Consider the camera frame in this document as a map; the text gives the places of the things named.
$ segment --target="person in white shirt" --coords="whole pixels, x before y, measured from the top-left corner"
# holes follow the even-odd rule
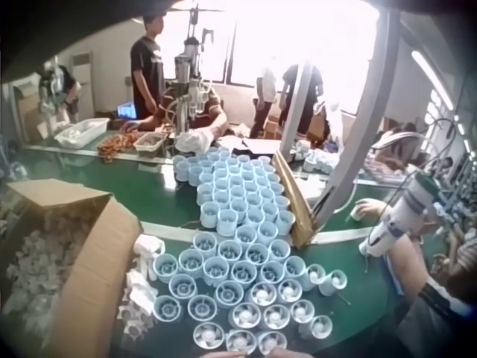
[[[253,94],[253,105],[255,106],[255,118],[253,127],[250,130],[250,138],[256,139],[259,132],[263,131],[263,125],[270,112],[271,105],[275,102],[277,88],[275,86],[277,79],[273,70],[275,57],[260,69],[256,79],[255,93]]]

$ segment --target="blue crate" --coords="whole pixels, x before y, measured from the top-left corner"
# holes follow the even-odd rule
[[[136,119],[136,108],[133,102],[124,103],[118,106],[119,118]]]

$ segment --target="white shirt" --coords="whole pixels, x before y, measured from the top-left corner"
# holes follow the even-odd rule
[[[261,68],[257,78],[262,79],[263,100],[265,102],[274,103],[275,96],[277,95],[277,88],[275,86],[277,83],[277,78],[275,77],[274,71],[271,66],[264,66],[263,68]],[[253,97],[259,97],[259,95],[257,94],[256,83]]]

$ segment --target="tube light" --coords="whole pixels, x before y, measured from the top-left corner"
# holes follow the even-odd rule
[[[459,129],[459,133],[463,136],[465,132],[464,132],[464,126],[462,125],[462,123],[459,123],[457,125],[457,128]]]
[[[464,139],[464,145],[465,145],[465,150],[467,151],[467,153],[470,153],[470,144],[467,139]]]
[[[454,110],[454,105],[447,94],[446,90],[444,89],[443,84],[439,81],[439,78],[435,74],[434,70],[432,69],[431,65],[426,61],[424,56],[419,51],[413,51],[411,53],[412,58],[417,62],[421,69],[423,69],[424,73],[428,77],[428,79],[434,85],[435,90],[441,96],[442,100],[446,104],[449,110]]]

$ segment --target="white basket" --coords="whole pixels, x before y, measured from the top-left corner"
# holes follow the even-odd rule
[[[80,149],[100,135],[106,133],[107,123],[109,121],[109,118],[85,119],[59,133],[55,139],[63,148]],[[79,131],[81,134],[75,138],[70,138],[69,134],[72,131]]]
[[[161,140],[154,145],[144,145],[144,141],[151,137],[160,138]],[[134,148],[136,148],[137,151],[156,151],[162,145],[162,142],[164,142],[164,134],[160,132],[148,132],[134,142]]]

